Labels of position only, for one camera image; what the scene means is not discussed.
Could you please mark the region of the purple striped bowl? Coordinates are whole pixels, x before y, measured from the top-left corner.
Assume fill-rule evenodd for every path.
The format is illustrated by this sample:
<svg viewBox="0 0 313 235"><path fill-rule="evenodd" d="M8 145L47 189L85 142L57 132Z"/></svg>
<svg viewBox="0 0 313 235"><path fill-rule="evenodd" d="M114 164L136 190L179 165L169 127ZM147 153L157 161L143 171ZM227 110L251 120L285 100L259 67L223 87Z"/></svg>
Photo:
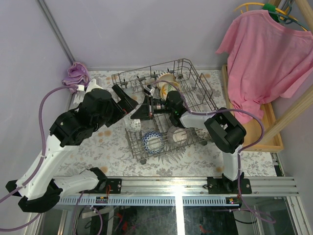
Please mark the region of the purple striped bowl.
<svg viewBox="0 0 313 235"><path fill-rule="evenodd" d="M167 132L167 140L173 145L183 145L187 139L188 132L186 129L172 126Z"/></svg>

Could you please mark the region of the orange leaf floral bowl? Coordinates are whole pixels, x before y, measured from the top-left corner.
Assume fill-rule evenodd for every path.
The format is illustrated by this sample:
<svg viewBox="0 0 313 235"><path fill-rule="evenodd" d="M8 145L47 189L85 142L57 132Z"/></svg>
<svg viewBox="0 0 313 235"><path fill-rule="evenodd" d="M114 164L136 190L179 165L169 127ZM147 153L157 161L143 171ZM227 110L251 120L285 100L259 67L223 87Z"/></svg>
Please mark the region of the orange leaf floral bowl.
<svg viewBox="0 0 313 235"><path fill-rule="evenodd" d="M177 82L164 83L160 88L160 97L163 100L166 100L167 94L170 91L176 91L178 88L180 90L180 84Z"/></svg>

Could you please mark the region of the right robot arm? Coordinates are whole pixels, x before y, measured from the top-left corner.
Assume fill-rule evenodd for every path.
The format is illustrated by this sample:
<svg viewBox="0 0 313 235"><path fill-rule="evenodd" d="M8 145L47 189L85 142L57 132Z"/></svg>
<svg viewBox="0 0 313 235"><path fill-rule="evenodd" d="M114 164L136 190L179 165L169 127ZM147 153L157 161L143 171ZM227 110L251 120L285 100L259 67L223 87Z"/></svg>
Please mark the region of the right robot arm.
<svg viewBox="0 0 313 235"><path fill-rule="evenodd" d="M221 188L228 193L240 191L240 180L244 175L238 163L239 150L246 135L245 128L226 108L211 113L192 112L179 90L168 92L166 99L153 98L154 88L144 89L145 98L141 106L131 115L131 119L150 120L155 114L169 114L169 120L179 129L205 129L223 154L224 172Z"/></svg>

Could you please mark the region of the grey wire dish rack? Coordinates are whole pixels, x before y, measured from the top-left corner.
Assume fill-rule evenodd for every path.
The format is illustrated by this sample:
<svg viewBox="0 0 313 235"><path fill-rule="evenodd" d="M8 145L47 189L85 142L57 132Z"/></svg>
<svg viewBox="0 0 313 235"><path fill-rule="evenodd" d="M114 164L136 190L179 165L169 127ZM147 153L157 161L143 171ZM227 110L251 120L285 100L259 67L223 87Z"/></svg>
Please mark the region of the grey wire dish rack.
<svg viewBox="0 0 313 235"><path fill-rule="evenodd" d="M184 98L182 104L187 104L192 111L215 111L217 105L213 100L213 90L204 74L199 74L189 59L178 59L160 63L137 70L124 71L112 75L113 84L120 86L137 96L138 103L144 104L144 87L157 80L162 73L173 75L180 86ZM195 143L206 145L212 142L210 135L200 128L181 129L183 140L174 142L169 129L173 126L174 107L165 106L166 101L157 88L154 98L155 113L151 118L141 121L140 131L126 132L132 156L141 164L146 164L150 157L157 157L167 152L180 150Z"/></svg>

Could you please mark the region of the blue stroke white bowl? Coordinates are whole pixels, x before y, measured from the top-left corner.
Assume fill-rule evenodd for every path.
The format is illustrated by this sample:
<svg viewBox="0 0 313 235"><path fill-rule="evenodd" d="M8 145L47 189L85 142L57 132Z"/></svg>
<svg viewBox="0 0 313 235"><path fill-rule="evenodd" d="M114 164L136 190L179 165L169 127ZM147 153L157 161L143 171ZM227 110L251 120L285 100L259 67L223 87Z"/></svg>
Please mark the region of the blue stroke white bowl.
<svg viewBox="0 0 313 235"><path fill-rule="evenodd" d="M176 77L169 72L163 72L157 76L157 81L158 81L157 86L162 87L163 85L167 84L167 82L175 82Z"/></svg>

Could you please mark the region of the orange diamond white bowl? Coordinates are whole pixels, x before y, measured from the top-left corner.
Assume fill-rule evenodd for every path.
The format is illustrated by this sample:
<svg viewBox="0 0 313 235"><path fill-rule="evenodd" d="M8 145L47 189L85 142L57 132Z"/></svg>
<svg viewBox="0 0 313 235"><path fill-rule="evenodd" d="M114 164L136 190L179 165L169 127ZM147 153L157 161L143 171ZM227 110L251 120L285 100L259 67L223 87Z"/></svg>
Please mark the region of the orange diamond white bowl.
<svg viewBox="0 0 313 235"><path fill-rule="evenodd" d="M196 129L195 133L198 137L200 137L202 139L206 139L209 137L209 133L206 129Z"/></svg>

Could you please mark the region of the red lattice pattern bowl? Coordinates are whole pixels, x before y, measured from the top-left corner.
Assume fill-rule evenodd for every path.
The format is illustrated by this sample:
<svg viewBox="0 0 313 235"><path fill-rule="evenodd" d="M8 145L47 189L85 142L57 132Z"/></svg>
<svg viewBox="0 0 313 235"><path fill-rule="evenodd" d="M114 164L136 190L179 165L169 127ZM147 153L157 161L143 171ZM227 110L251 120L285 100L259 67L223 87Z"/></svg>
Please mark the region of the red lattice pattern bowl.
<svg viewBox="0 0 313 235"><path fill-rule="evenodd" d="M130 119L129 130L131 132L141 131L141 121L139 119Z"/></svg>

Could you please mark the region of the blue white porcelain bowl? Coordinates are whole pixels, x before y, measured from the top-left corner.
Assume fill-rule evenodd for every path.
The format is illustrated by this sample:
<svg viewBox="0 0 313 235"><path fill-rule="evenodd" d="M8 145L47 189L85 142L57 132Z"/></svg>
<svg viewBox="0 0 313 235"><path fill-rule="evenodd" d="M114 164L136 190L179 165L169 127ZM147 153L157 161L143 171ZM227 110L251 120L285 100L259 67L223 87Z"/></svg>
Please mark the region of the blue white porcelain bowl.
<svg viewBox="0 0 313 235"><path fill-rule="evenodd" d="M158 154L163 149L162 134L157 131L150 131L142 137L143 147L149 154Z"/></svg>

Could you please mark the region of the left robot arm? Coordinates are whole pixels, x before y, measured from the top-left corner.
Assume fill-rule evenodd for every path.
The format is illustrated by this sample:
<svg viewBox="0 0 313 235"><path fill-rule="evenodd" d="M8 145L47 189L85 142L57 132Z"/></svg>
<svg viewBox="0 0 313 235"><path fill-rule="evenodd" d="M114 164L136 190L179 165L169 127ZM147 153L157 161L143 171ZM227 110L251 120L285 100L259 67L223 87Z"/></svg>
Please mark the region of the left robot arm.
<svg viewBox="0 0 313 235"><path fill-rule="evenodd" d="M109 91L92 80L83 101L57 117L43 141L43 153L31 168L20 179L6 184L10 193L20 197L18 206L23 212L47 212L68 195L82 191L102 193L106 190L108 179L97 167L76 176L56 178L54 175L85 139L102 126L115 124L138 105L118 85L113 85L112 90L119 101L115 101Z"/></svg>

